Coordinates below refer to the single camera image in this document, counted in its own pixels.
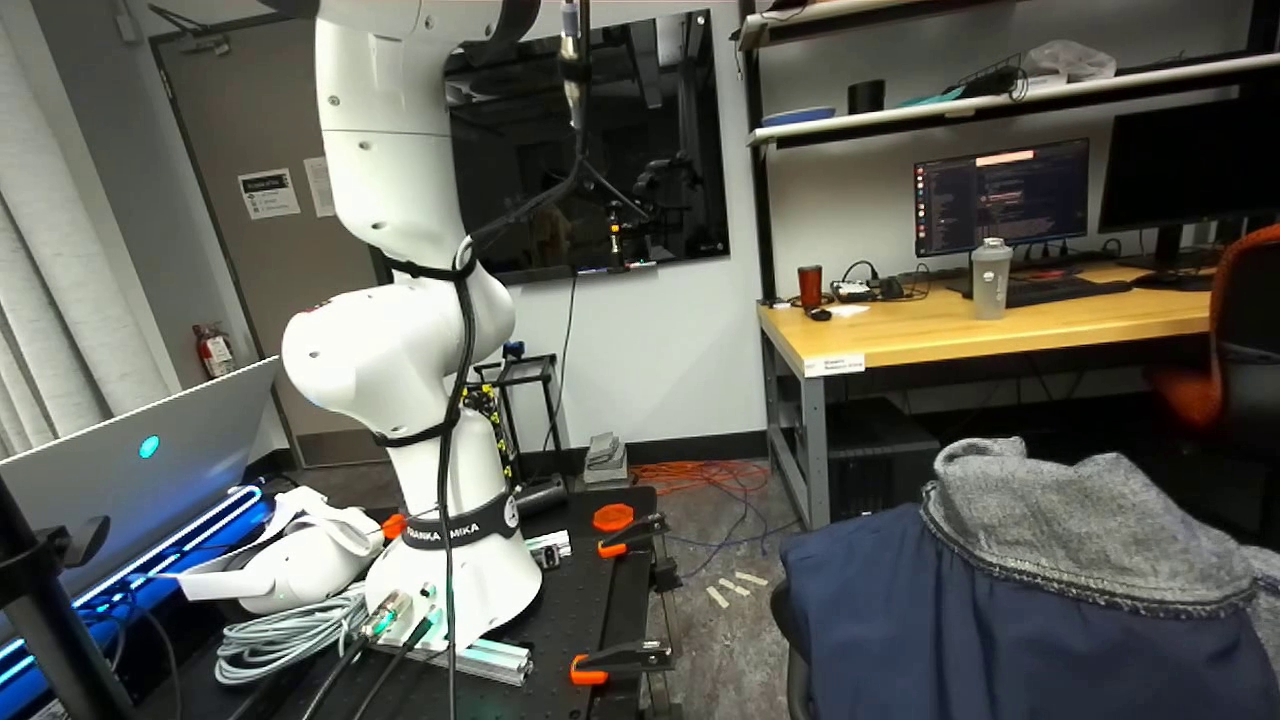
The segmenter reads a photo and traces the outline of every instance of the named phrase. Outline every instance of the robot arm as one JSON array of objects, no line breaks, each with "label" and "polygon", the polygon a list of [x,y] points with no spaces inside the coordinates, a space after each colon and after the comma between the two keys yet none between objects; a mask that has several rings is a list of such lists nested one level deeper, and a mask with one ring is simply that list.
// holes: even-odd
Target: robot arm
[{"label": "robot arm", "polygon": [[452,390],[460,367],[507,338],[514,294],[470,254],[443,110],[443,60],[465,40],[519,37],[537,2],[324,0],[317,21],[337,215],[410,276],[293,314],[283,367],[311,405],[361,418],[394,455],[412,520],[366,583],[369,606],[405,605],[389,645],[441,623],[443,586],[456,594],[443,623],[456,645],[507,623],[541,593],[496,435]]}]

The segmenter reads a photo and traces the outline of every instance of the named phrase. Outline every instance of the computer monitor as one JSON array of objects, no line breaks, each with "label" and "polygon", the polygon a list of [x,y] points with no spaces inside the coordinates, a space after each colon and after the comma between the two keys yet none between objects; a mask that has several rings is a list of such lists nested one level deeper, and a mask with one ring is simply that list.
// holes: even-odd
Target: computer monitor
[{"label": "computer monitor", "polygon": [[1112,122],[1101,230],[1160,227],[1150,288],[1206,283],[1181,271],[1181,234],[1196,220],[1280,208],[1280,101],[1218,101],[1134,110]]},{"label": "computer monitor", "polygon": [[1088,227],[1088,141],[1027,143],[914,169],[918,254],[1076,241]]}]

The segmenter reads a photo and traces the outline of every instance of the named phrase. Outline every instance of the black stand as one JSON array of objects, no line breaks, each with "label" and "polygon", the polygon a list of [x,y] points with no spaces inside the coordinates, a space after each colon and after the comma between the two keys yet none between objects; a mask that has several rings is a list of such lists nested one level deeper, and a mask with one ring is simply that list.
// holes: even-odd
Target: black stand
[{"label": "black stand", "polygon": [[1165,222],[1155,234],[1155,258],[1150,276],[1138,276],[1134,288],[1181,288],[1181,290],[1206,290],[1211,288],[1211,276],[1193,276],[1181,266],[1183,227]]},{"label": "black stand", "polygon": [[77,720],[124,720],[132,703],[59,586],[59,560],[0,478],[0,606],[23,634],[58,698]]}]

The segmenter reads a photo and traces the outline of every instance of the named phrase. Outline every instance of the table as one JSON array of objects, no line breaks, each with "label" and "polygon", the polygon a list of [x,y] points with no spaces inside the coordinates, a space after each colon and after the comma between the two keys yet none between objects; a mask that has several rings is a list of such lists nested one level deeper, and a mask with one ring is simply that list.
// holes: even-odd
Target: table
[{"label": "table", "polygon": [[[1094,278],[1123,278],[1134,266],[1094,266]],[[1138,343],[1210,333],[1210,290],[1138,288],[1115,294],[1080,294],[1033,308],[1009,308],[1002,320],[976,320],[959,290],[927,288],[918,298],[874,303],[857,314],[807,320],[801,308],[760,308],[763,405],[778,472],[807,526],[831,524],[829,472],[829,379],[910,364],[951,364],[1016,352],[1064,352],[1097,343]],[[797,448],[783,433],[778,374],[801,385]]]},{"label": "table", "polygon": [[[537,516],[523,524],[523,537],[541,537],[551,526],[567,526],[573,560],[544,575],[544,593],[537,605],[517,617],[507,629],[491,633],[496,640],[528,645],[534,647],[534,676],[523,686],[456,676],[460,686],[460,714],[483,720],[635,720],[642,710],[642,684],[612,684],[608,690],[582,690],[566,679],[567,660],[576,653],[634,645],[643,634],[649,617],[649,567],[651,554],[635,543],[626,560],[605,563],[598,560],[598,531],[593,511],[601,503],[634,503],[635,516],[657,508],[651,489],[608,489],[608,490],[576,490],[559,511]],[[254,686],[222,686],[213,679],[213,645],[186,660],[186,714],[189,720],[225,720],[225,714],[302,714],[337,662],[337,653],[308,660],[293,673],[282,673]],[[353,714],[366,698],[369,684],[379,676],[389,656],[369,656],[353,662],[339,684],[330,690],[324,710],[317,720]],[[396,676],[378,690],[369,714],[441,714],[443,710],[443,673],[424,662],[405,662]],[[171,714],[169,686],[148,694],[139,720]]]}]

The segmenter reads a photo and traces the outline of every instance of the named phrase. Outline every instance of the shelf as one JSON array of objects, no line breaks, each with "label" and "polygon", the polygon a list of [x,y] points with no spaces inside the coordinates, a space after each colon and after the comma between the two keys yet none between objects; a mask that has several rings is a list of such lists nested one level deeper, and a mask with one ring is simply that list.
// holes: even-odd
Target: shelf
[{"label": "shelf", "polygon": [[1088,106],[1088,102],[1112,102],[1112,101],[1138,101],[1138,94],[1169,94],[1169,91],[1257,78],[1270,71],[1280,71],[1280,53],[1109,76],[1109,78],[1064,83],[1064,87],[1046,87],[1027,94],[967,94],[951,102],[914,102],[914,106],[890,106],[890,110],[758,129],[751,143],[778,143],[778,147],[831,143],[831,141],[857,141],[857,135],[974,122],[993,116],[1027,116],[1027,110]]},{"label": "shelf", "polygon": [[783,10],[751,10],[737,32],[737,48],[758,53],[758,48],[815,37],[815,32],[881,23],[881,21],[918,14],[918,10],[944,10],[966,2],[995,2],[995,0],[815,0]]}]

